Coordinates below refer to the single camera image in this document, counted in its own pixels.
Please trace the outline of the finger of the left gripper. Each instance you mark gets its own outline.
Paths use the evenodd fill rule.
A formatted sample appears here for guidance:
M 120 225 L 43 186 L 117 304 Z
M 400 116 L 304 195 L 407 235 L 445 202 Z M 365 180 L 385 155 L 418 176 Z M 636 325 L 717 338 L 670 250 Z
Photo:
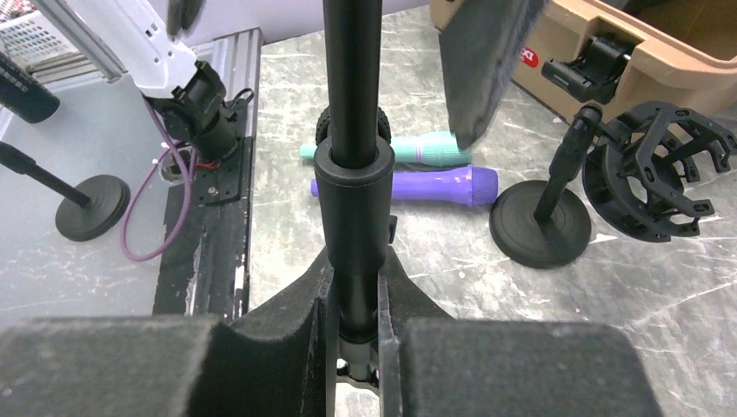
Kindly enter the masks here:
M 463 1 L 440 31 L 448 128 L 459 149 L 472 147 L 493 120 L 521 50 L 548 3 Z

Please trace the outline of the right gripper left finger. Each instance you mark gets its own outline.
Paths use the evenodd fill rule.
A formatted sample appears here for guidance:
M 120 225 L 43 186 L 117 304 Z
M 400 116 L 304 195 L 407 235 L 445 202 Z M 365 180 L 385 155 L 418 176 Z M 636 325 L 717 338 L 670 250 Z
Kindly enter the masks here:
M 330 416 L 333 271 L 307 271 L 240 319 L 35 319 L 1 336 L 4 416 Z

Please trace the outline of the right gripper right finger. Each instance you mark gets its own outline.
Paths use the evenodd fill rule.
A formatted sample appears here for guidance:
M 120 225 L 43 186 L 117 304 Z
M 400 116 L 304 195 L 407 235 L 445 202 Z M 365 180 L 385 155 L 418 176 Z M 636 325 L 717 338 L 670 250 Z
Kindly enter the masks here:
M 378 281 L 384 416 L 660 416 L 634 346 L 609 325 L 451 317 L 394 251 Z

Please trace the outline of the mint green microphone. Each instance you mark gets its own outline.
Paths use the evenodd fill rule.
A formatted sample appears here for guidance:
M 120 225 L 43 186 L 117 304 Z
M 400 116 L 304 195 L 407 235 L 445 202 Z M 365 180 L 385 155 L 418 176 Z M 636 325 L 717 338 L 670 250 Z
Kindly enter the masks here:
M 433 131 L 414 136 L 395 136 L 390 146 L 395 161 L 429 167 L 455 167 L 471 163 L 469 149 L 459 149 L 449 131 Z

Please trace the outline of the purple microphone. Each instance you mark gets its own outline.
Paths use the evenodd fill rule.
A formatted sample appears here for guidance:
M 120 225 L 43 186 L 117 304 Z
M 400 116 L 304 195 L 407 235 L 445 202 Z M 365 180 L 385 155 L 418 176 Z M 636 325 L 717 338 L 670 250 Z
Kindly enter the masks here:
M 492 204 L 499 194 L 497 172 L 467 165 L 456 169 L 394 174 L 393 201 L 441 201 L 478 206 Z

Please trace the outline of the black tripod mic stand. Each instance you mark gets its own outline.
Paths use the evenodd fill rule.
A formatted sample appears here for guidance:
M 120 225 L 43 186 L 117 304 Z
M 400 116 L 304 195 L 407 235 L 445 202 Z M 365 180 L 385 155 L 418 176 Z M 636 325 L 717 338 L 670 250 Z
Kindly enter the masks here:
M 395 156 L 378 134 L 382 2 L 323 4 L 329 137 L 315 155 L 346 375 L 374 381 L 377 281 L 387 257 Z

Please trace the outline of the black round-base mic stand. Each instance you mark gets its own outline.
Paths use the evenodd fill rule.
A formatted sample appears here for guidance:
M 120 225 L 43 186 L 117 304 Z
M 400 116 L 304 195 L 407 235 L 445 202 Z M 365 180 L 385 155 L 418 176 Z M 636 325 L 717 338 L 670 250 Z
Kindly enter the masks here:
M 490 211 L 496 246 L 512 261 L 538 269 L 579 258 L 591 238 L 589 211 L 643 242 L 693 237 L 714 213 L 708 199 L 686 197 L 698 182 L 694 156 L 706 152 L 726 173 L 736 137 L 713 119 L 672 103 L 638 104 L 609 122 L 601 109 L 582 107 L 549 165 L 546 181 L 519 182 L 499 194 Z

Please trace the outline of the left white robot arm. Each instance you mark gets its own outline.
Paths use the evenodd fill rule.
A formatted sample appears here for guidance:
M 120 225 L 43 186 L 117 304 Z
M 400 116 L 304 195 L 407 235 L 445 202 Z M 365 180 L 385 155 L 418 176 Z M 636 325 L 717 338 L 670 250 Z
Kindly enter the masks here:
M 478 141 L 492 122 L 522 46 L 542 14 L 542 1 L 464 1 L 439 35 L 448 126 L 459 148 Z M 202 8 L 172 1 L 160 17 L 146 1 L 73 1 L 71 10 L 110 48 L 137 88 L 175 112 L 184 137 L 212 158 L 233 142 L 204 138 L 223 94 L 206 95 L 196 82 L 221 87 L 196 54 L 179 41 Z M 378 142 L 378 82 L 382 26 L 379 1 L 326 1 L 322 5 L 329 85 L 332 160 L 358 169 L 372 163 Z

